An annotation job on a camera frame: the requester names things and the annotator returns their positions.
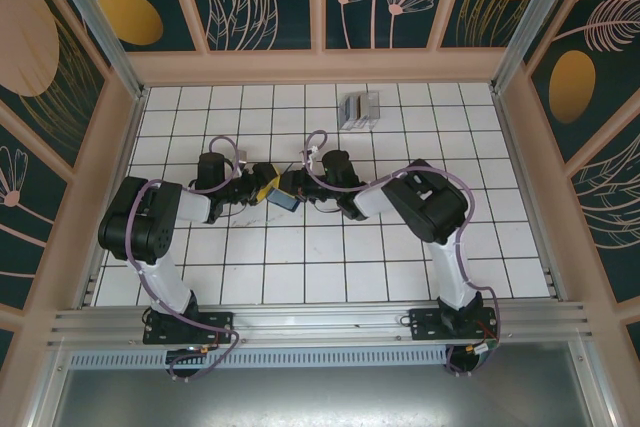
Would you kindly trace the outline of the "blue card holder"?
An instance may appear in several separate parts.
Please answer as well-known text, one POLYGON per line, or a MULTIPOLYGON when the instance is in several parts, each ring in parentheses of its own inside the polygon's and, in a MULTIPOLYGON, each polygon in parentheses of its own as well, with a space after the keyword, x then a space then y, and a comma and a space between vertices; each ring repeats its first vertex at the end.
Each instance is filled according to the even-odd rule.
POLYGON ((276 206, 289 212, 295 212, 300 204, 300 200, 297 197, 292 196, 276 187, 272 187, 269 190, 267 194, 267 200, 270 203, 273 203, 276 206))

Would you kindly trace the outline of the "small grey box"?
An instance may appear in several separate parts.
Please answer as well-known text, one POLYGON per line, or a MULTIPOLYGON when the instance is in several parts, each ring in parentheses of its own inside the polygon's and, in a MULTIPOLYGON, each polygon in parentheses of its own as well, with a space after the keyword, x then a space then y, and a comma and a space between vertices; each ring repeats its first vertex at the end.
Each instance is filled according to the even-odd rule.
POLYGON ((380 103, 379 103, 379 93, 378 92, 355 92, 346 94, 343 99, 340 101, 338 106, 338 124, 341 131, 352 131, 352 130, 369 130, 371 131, 376 123, 380 119, 380 103), (344 98, 348 95, 355 95, 357 97, 363 96, 367 101, 367 106, 365 107, 365 112, 363 117, 358 119, 356 118, 351 123, 344 123, 342 121, 341 115, 341 104, 344 98))

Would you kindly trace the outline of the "grey metal sheet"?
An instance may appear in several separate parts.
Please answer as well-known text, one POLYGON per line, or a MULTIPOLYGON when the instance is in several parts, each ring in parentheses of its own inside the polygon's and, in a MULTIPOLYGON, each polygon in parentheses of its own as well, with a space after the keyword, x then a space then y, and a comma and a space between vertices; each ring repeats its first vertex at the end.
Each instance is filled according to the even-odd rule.
POLYGON ((54 427, 592 427, 570 374, 440 367, 73 371, 54 427))

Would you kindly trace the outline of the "long aluminium base rail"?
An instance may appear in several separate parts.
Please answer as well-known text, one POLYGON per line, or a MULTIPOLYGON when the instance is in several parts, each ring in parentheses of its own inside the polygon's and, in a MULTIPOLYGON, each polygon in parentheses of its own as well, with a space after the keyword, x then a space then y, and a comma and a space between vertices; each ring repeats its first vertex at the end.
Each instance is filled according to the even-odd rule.
MULTIPOLYGON (((234 314, 241 347, 341 347, 407 345, 409 329, 400 318, 435 302, 370 302, 214 306, 234 314)), ((142 314, 137 307, 88 307, 56 313, 47 345, 67 350, 141 348, 142 314)), ((564 342, 592 336, 579 302, 503 299, 501 341, 564 342)))

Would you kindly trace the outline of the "aluminium frame post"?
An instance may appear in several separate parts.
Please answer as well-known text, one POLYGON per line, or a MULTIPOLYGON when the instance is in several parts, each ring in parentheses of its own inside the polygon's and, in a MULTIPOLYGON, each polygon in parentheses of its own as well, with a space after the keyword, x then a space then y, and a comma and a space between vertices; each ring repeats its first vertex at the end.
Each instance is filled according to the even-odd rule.
POLYGON ((83 15, 89 29, 93 32, 127 92, 135 100, 139 100, 143 94, 143 84, 135 73, 124 48, 99 7, 97 0, 73 0, 73 3, 83 15))
POLYGON ((531 0, 519 21, 506 51, 489 83, 490 92, 498 97, 508 87, 543 24, 552 17, 559 0, 531 0))

